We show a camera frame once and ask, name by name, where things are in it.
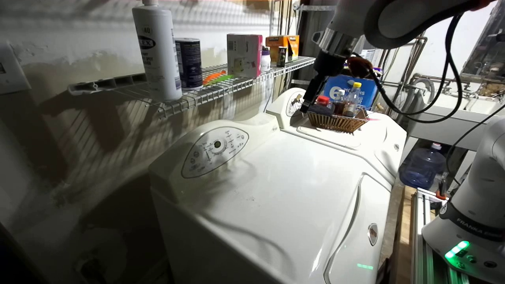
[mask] orange box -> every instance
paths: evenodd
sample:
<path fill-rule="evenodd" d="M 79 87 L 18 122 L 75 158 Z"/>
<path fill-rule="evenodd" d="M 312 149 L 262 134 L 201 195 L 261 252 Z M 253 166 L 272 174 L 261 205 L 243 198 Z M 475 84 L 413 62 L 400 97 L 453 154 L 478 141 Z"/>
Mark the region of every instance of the orange box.
<path fill-rule="evenodd" d="M 299 35 L 269 36 L 265 40 L 265 44 L 270 47 L 270 59 L 275 63 L 277 62 L 277 58 L 279 56 L 279 46 L 287 48 L 286 61 L 297 59 L 299 43 Z"/>

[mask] light switch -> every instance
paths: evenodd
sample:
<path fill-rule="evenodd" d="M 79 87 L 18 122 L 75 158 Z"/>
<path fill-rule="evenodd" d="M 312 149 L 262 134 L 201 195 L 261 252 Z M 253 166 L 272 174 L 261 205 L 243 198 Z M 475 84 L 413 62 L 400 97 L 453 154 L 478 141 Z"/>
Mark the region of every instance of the light switch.
<path fill-rule="evenodd" d="M 31 89 L 11 45 L 0 40 L 0 94 Z"/>

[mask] washing machine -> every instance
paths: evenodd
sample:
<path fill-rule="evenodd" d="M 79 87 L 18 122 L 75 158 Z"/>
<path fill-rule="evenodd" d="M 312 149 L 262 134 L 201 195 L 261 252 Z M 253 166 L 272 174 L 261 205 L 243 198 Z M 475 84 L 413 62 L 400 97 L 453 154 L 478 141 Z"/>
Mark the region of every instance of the washing machine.
<path fill-rule="evenodd" d="M 175 283 L 375 283 L 390 180 L 278 118 L 207 123 L 150 165 Z"/>
<path fill-rule="evenodd" d="M 321 143 L 365 159 L 393 185 L 400 166 L 407 133 L 389 116 L 368 113 L 369 122 L 353 134 L 313 127 L 299 111 L 305 90 L 291 88 L 267 108 L 277 117 L 282 131 Z"/>

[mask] white wire shelf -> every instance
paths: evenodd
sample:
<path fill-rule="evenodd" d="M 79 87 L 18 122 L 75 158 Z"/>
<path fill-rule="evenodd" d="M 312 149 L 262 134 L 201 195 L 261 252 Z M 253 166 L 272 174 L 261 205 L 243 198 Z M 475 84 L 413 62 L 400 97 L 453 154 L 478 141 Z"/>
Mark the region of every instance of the white wire shelf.
<path fill-rule="evenodd" d="M 296 60 L 286 63 L 285 67 L 272 66 L 270 71 L 262 72 L 259 77 L 254 79 L 235 77 L 213 85 L 204 86 L 199 90 L 183 91 L 181 99 L 169 103 L 157 102 L 149 96 L 147 83 L 143 81 L 145 80 L 145 74 L 135 74 L 94 82 L 73 84 L 69 85 L 68 90 L 72 94 L 112 91 L 142 101 L 146 104 L 157 106 L 160 108 L 159 112 L 164 113 L 164 117 L 169 117 L 211 102 L 229 93 L 240 91 L 268 79 L 309 66 L 314 63 L 314 60 L 315 58 L 312 57 L 298 57 Z M 205 78 L 222 70 L 227 70 L 226 64 L 203 68 L 203 77 Z"/>

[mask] wicker basket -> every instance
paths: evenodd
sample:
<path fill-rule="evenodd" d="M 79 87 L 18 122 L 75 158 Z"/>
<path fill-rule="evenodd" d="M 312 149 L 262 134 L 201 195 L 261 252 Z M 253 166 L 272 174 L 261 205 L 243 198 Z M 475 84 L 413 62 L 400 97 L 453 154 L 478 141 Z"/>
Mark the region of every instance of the wicker basket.
<path fill-rule="evenodd" d="M 360 126 L 368 122 L 368 116 L 361 110 L 357 117 L 346 117 L 346 116 L 327 116 L 322 114 L 317 114 L 313 112 L 307 113 L 311 121 L 312 126 L 331 129 L 335 131 L 342 131 L 353 133 Z"/>

